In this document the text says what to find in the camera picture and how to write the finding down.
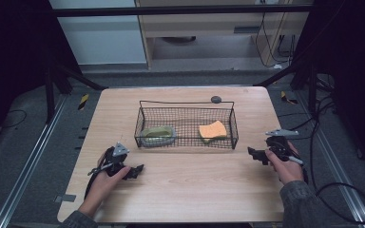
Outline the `yellow and black floor tape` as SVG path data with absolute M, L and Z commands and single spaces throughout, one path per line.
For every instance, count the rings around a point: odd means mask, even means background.
M 296 94 L 293 91 L 281 91 L 280 98 L 289 104 L 296 105 L 298 103 L 298 99 Z
M 78 105 L 78 110 L 83 110 L 84 107 L 86 106 L 86 102 L 88 100 L 89 94 L 84 94 L 81 98 L 81 101 Z

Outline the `white cabinet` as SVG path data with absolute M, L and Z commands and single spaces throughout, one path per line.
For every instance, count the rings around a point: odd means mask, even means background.
M 135 8 L 134 0 L 49 0 L 55 10 Z M 145 64 L 138 17 L 60 17 L 59 23 L 81 66 Z

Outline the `metal floor rail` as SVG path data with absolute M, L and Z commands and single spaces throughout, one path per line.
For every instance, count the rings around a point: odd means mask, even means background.
M 32 177 L 34 170 L 40 161 L 41 156 L 44 154 L 45 148 L 48 144 L 50 136 L 58 123 L 60 116 L 63 112 L 65 103 L 67 101 L 66 95 L 60 95 L 59 101 L 54 107 L 54 113 L 51 119 L 44 125 L 44 128 L 33 146 L 30 155 L 20 172 L 15 184 L 13 185 L 10 194 L 8 195 L 5 203 L 0 209 L 0 228 L 7 228 L 14 211 L 20 199 L 23 197 L 24 192 L 29 184 L 29 180 Z
M 316 116 L 313 116 L 307 107 L 306 96 L 297 92 L 298 101 L 306 116 L 310 119 L 307 123 L 311 128 L 310 146 L 309 146 L 309 164 L 310 164 L 310 179 L 312 186 L 316 190 L 317 196 L 322 200 L 323 205 L 337 217 L 352 223 L 357 228 L 365 228 L 365 193 L 355 187 L 350 177 L 345 172 L 337 156 L 334 153 L 332 146 L 329 144 L 326 134 L 319 128 L 319 114 L 317 109 Z M 323 156 L 331 175 L 334 178 L 333 182 L 317 185 L 315 178 L 315 168 L 317 162 L 315 161 L 315 146 Z M 347 217 L 344 212 L 339 212 L 331 205 L 328 200 L 324 199 L 321 194 L 324 190 L 333 188 L 340 192 L 345 205 L 347 206 L 350 216 Z

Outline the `black wire mesh basket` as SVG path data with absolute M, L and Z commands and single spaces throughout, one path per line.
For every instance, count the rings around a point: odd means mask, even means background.
M 167 146 L 207 146 L 234 149 L 239 140 L 234 102 L 160 102 L 140 101 L 135 127 L 135 141 L 142 146 L 140 133 L 149 127 L 172 126 L 176 140 Z M 223 139 L 204 142 L 199 134 L 200 125 L 221 121 L 227 131 Z

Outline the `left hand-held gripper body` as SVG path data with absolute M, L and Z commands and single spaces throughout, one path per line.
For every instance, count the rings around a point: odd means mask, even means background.
M 128 153 L 129 150 L 120 142 L 107 149 L 103 168 L 110 177 L 117 174 L 124 167 L 124 161 Z

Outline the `green soap dish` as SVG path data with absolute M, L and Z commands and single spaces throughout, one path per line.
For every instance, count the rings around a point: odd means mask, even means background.
M 167 125 L 149 127 L 140 133 L 140 139 L 144 147 L 167 146 L 172 144 L 176 138 L 176 130 Z

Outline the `person's left hand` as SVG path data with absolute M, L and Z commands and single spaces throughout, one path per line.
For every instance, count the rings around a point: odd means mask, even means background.
M 111 177 L 106 171 L 100 172 L 91 184 L 90 190 L 78 211 L 93 219 L 103 201 L 108 198 L 116 185 L 128 174 L 129 170 L 130 167 L 125 166 Z

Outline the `person's right hand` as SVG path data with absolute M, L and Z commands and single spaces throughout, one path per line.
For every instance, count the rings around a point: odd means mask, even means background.
M 277 172 L 279 180 L 283 184 L 291 181 L 304 181 L 302 167 L 294 161 L 281 161 L 275 153 L 269 149 L 265 150 L 265 154 L 270 165 Z

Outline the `black metal stand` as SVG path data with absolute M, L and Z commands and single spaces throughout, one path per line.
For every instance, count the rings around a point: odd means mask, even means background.
M 273 82 L 294 73 L 290 86 L 297 90 L 308 85 L 308 110 L 313 116 L 317 114 L 317 65 L 313 60 L 297 60 L 290 66 L 276 73 L 272 77 L 255 84 L 255 86 L 268 87 Z
M 55 115 L 54 87 L 57 86 L 61 94 L 70 94 L 73 89 L 68 77 L 94 90 L 106 89 L 106 86 L 96 84 L 86 78 L 82 73 L 78 73 L 68 67 L 62 65 L 48 66 L 44 76 L 47 100 L 47 124 L 53 120 Z

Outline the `yellow and green sponge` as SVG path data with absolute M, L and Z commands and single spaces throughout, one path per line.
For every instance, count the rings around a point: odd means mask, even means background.
M 210 143 L 212 140 L 225 138 L 227 131 L 221 121 L 215 121 L 208 125 L 200 125 L 199 134 L 205 143 Z

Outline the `black horizontal frame bar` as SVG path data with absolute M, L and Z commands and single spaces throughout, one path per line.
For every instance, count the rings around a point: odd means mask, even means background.
M 173 15 L 173 14 L 215 14 L 215 13 L 264 13 L 264 12 L 305 12 L 314 5 L 227 5 L 227 6 L 174 6 L 104 9 L 53 9 L 57 17 L 84 16 L 129 16 L 129 15 Z

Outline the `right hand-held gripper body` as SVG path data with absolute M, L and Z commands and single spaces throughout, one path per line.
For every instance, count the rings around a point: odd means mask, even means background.
M 286 137 L 297 136 L 298 132 L 287 129 L 276 129 L 267 131 L 266 144 L 269 150 L 274 152 L 283 162 L 298 160 L 298 154 L 290 147 Z

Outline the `grey tape piece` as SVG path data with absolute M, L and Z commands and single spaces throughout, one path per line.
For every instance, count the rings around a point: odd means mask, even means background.
M 63 201 L 67 201 L 67 202 L 74 202 L 76 199 L 76 196 L 75 195 L 68 195 L 68 194 L 64 194 L 64 195 L 57 195 L 55 198 L 54 198 L 54 201 L 55 202 L 63 202 Z

